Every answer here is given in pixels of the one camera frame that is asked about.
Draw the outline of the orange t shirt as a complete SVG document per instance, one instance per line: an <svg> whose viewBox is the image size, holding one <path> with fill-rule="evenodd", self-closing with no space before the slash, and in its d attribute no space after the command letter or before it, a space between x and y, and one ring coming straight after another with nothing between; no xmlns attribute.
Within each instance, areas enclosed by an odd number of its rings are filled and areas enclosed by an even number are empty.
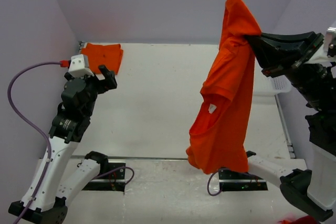
<svg viewBox="0 0 336 224"><path fill-rule="evenodd" d="M204 174L248 171L244 149L253 99L255 55L247 35L260 27L243 0L226 0L218 54L203 83L198 115L189 130L188 162Z"/></svg>
<svg viewBox="0 0 336 224"><path fill-rule="evenodd" d="M86 47L82 48L81 53L88 57L89 68L93 73L100 74L98 67L105 65L109 71L118 74L123 57L123 49L120 44L98 45L87 43Z"/></svg>

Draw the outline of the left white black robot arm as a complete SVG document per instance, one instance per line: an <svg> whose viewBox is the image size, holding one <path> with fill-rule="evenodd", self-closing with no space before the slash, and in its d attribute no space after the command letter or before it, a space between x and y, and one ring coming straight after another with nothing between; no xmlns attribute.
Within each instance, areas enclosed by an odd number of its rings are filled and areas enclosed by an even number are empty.
<svg viewBox="0 0 336 224"><path fill-rule="evenodd" d="M8 209L17 217L15 223L22 219L31 223L63 223L69 206L84 187L91 180L108 175L108 157L91 151L71 176L61 180L90 125L98 95L117 87L114 72L105 65L98 69L104 77L102 80L85 67L79 69L79 74L72 69L65 74L62 102L49 133L43 134L47 142L44 157L27 193Z"/></svg>

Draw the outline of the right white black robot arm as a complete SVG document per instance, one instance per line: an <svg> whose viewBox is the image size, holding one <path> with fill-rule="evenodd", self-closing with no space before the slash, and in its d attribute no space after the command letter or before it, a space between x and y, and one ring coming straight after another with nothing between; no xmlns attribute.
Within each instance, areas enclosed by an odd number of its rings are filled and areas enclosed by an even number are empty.
<svg viewBox="0 0 336 224"><path fill-rule="evenodd" d="M289 138L302 131L311 150L308 168L286 168L254 152L234 165L239 178L257 175L278 187L292 206L317 222L335 215L335 31L298 35L263 33L247 40L269 78L285 78L310 113L300 125L285 124Z"/></svg>

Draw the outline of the folded orange t shirt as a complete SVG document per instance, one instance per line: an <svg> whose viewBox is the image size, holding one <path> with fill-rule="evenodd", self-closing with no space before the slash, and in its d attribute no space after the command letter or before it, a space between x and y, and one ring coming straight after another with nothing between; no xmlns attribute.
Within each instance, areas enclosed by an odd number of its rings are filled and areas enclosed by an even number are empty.
<svg viewBox="0 0 336 224"><path fill-rule="evenodd" d="M100 74L98 67L105 65L109 71L118 74L123 57L123 49L120 44L98 45L87 43L86 47L82 48L81 53L88 57L89 68L93 73Z"/></svg>

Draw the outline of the white plastic laundry basket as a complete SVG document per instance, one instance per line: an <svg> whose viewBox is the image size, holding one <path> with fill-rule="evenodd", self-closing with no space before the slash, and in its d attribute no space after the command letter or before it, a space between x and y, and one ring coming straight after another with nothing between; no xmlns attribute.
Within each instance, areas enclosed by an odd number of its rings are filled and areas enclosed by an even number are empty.
<svg viewBox="0 0 336 224"><path fill-rule="evenodd" d="M281 93L288 93L291 90L291 83L284 77L255 76L253 89L253 103L272 103L275 96Z"/></svg>

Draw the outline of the red cloth at edge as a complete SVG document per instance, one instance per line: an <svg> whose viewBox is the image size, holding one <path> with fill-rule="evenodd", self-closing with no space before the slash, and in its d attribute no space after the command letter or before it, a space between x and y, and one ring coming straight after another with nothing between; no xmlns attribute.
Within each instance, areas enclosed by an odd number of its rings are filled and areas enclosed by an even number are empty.
<svg viewBox="0 0 336 224"><path fill-rule="evenodd" d="M319 224L319 222L316 221L314 217L312 216L303 216L300 218L289 216L283 220L278 221L277 223L278 224Z"/></svg>

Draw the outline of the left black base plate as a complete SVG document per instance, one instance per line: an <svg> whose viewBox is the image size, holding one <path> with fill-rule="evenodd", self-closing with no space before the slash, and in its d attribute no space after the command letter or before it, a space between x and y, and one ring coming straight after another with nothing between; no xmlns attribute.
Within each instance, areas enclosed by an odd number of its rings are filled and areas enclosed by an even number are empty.
<svg viewBox="0 0 336 224"><path fill-rule="evenodd" d="M87 183L83 191L120 191L125 190L125 161L121 159L113 160L107 159L103 162L99 175L105 174L111 170L113 173L105 175L104 177L94 179Z"/></svg>

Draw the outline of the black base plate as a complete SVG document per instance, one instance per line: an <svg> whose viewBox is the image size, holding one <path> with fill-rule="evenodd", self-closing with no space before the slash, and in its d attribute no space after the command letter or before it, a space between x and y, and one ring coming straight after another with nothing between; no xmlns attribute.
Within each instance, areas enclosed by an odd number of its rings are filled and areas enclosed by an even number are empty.
<svg viewBox="0 0 336 224"><path fill-rule="evenodd" d="M222 191L267 191L267 183L264 179L251 175L220 171L218 174L219 186Z"/></svg>
<svg viewBox="0 0 336 224"><path fill-rule="evenodd" d="M94 179L87 183L83 191L120 191L125 190L125 161L121 159L113 160L107 159L103 162L99 175L105 174L111 170L113 173L105 175L104 177Z"/></svg>

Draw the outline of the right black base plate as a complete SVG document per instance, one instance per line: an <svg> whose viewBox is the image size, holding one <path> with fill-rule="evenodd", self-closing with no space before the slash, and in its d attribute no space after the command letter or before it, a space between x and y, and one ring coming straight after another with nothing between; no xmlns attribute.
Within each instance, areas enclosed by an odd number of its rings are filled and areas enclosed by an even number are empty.
<svg viewBox="0 0 336 224"><path fill-rule="evenodd" d="M219 186L222 191L267 191L267 183L264 179L251 175L220 171L218 174Z"/></svg>

